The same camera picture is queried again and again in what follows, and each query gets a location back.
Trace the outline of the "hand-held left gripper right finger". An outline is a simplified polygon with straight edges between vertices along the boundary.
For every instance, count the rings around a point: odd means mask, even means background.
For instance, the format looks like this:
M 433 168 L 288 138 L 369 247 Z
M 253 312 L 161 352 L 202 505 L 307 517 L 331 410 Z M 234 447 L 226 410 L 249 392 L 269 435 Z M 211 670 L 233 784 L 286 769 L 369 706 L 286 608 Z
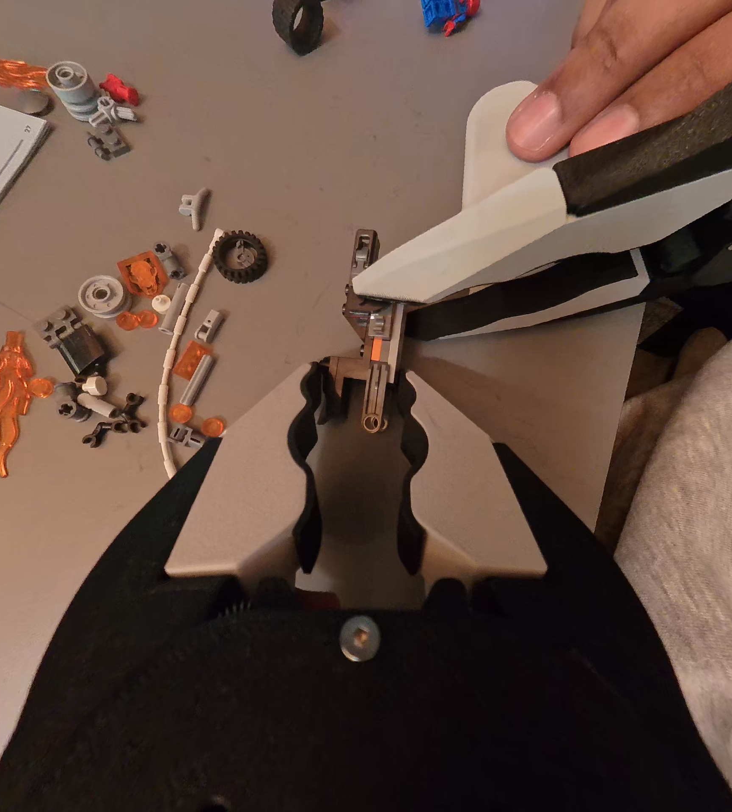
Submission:
M 409 463 L 399 558 L 423 579 L 539 578 L 547 565 L 490 436 L 416 373 L 399 384 Z

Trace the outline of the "dark grey lego motorcycle frame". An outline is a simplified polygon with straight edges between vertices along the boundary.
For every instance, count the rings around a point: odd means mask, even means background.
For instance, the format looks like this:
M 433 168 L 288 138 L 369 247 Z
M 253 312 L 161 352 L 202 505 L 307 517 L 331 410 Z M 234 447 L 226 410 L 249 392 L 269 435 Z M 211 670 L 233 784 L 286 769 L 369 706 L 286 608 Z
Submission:
M 350 381 L 363 381 L 361 426 L 370 434 L 388 426 L 388 403 L 402 354 L 407 316 L 403 302 L 361 296 L 354 290 L 355 279 L 378 259 L 380 244 L 374 230 L 359 229 L 351 256 L 350 278 L 345 288 L 341 313 L 360 340 L 357 357 L 328 357 L 323 361 L 324 422 L 347 413 L 345 392 Z

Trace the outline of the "black lego connector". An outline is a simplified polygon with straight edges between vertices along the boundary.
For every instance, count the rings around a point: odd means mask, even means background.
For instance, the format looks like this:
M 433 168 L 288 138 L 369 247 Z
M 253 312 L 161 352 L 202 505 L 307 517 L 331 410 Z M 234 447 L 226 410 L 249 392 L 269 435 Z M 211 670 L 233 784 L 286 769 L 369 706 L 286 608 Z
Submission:
M 83 436 L 82 444 L 90 449 L 96 449 L 109 433 L 125 433 L 126 430 L 126 421 L 100 421 L 91 432 Z
M 138 416 L 139 408 L 144 404 L 145 398 L 135 392 L 127 393 L 124 406 L 118 418 L 113 422 L 116 433 L 139 433 L 146 427 L 146 423 Z

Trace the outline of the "black lego engine block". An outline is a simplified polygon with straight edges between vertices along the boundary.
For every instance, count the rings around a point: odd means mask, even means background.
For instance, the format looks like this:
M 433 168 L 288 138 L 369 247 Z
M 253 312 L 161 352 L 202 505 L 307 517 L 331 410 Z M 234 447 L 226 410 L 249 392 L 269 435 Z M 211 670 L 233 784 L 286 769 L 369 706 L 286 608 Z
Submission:
M 56 350 L 76 378 L 107 374 L 109 350 L 75 309 L 63 306 L 34 322 L 42 342 Z

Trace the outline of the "orange skull lego tile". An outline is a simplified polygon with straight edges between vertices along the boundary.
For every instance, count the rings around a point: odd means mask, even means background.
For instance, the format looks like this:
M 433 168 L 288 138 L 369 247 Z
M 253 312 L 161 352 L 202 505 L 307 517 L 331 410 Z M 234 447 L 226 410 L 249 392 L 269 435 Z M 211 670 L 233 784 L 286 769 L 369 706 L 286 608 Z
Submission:
M 152 250 L 117 261 L 116 267 L 133 296 L 154 299 L 163 294 L 168 285 L 168 274 Z

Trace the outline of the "flat grey lego wheel hub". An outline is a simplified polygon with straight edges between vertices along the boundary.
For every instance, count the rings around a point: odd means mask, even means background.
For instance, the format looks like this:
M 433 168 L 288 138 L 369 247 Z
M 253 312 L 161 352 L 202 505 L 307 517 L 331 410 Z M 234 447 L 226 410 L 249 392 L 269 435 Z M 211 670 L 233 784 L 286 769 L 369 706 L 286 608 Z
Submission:
M 85 280 L 77 291 L 77 301 L 89 316 L 101 320 L 116 319 L 131 307 L 131 296 L 123 283 L 109 275 Z

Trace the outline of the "grey cross-hole lego connector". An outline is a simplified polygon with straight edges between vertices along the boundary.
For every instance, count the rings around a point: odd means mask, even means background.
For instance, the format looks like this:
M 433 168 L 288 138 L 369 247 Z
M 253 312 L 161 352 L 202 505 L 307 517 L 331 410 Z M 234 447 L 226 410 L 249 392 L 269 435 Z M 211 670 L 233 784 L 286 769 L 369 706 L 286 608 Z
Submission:
M 180 281 L 186 278 L 188 272 L 184 269 L 169 244 L 158 242 L 152 250 L 169 279 Z

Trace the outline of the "large orange lego flame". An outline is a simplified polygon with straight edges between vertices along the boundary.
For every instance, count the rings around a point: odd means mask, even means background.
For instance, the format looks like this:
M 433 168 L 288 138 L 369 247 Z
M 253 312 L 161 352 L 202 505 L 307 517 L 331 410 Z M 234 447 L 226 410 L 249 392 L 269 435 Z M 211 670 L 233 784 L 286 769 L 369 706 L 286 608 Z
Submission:
M 0 478 L 8 476 L 7 458 L 19 439 L 19 419 L 33 398 L 35 366 L 25 346 L 25 334 L 10 330 L 0 349 Z

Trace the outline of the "light grey T-shaped lego piece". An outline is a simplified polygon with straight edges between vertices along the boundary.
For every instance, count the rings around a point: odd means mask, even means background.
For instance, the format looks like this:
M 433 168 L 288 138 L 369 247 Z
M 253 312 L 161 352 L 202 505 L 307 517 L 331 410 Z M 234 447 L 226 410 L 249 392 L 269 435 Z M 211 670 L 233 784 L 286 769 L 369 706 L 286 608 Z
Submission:
M 194 231 L 201 231 L 204 225 L 205 209 L 211 190 L 200 188 L 193 194 L 183 194 L 178 206 L 178 213 L 190 220 Z

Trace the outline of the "wide black lego tyre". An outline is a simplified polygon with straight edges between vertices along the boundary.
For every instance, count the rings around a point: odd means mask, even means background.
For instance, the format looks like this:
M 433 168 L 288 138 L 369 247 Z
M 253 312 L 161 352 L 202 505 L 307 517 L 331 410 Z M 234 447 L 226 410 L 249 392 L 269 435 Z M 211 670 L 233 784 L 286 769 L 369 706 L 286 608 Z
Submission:
M 298 55 L 309 55 L 320 46 L 324 11 L 321 1 L 274 1 L 272 24 L 279 37 Z

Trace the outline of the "dark grey lego plate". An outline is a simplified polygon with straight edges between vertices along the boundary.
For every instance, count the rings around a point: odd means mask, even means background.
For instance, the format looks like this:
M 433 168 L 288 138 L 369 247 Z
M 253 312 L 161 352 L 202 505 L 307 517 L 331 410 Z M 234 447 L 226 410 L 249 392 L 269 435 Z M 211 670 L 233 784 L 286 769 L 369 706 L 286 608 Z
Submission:
M 122 157 L 131 151 L 131 146 L 115 127 L 89 132 L 87 145 L 96 157 L 105 161 Z

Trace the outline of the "light grey lego pin connector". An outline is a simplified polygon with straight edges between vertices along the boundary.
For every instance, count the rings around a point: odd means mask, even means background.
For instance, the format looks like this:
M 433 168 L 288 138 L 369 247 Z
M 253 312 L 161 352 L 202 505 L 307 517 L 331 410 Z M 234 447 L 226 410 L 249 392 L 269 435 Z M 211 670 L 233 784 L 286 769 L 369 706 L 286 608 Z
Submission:
M 117 103 L 112 97 L 100 95 L 96 99 L 96 111 L 88 117 L 88 123 L 101 131 L 117 127 L 121 123 L 137 123 L 139 118 L 128 106 Z

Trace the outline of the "red lego piece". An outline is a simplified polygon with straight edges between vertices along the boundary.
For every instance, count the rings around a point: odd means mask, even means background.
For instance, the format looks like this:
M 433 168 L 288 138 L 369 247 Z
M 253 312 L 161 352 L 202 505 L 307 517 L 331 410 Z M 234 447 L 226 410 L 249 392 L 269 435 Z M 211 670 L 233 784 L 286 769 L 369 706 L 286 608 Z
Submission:
M 105 79 L 99 83 L 99 88 L 107 93 L 117 104 L 137 107 L 140 102 L 140 94 L 136 87 L 127 84 L 119 76 L 108 73 Z

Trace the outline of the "tall grey lego wheel hub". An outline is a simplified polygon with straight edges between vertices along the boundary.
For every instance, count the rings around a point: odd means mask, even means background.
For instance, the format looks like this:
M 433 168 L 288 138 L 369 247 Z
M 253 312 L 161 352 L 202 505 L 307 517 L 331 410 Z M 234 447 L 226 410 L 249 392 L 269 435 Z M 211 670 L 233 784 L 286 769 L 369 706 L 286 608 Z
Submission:
M 46 69 L 50 89 L 66 110 L 79 122 L 97 113 L 99 90 L 79 63 L 61 60 Z

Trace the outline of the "person's grey hoodie torso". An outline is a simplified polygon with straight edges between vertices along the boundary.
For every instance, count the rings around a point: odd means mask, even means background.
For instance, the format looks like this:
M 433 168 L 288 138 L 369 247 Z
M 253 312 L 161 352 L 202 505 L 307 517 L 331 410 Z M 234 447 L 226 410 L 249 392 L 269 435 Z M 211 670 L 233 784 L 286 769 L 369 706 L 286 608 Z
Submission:
M 732 790 L 732 341 L 697 374 L 625 401 L 611 486 L 615 559 Z

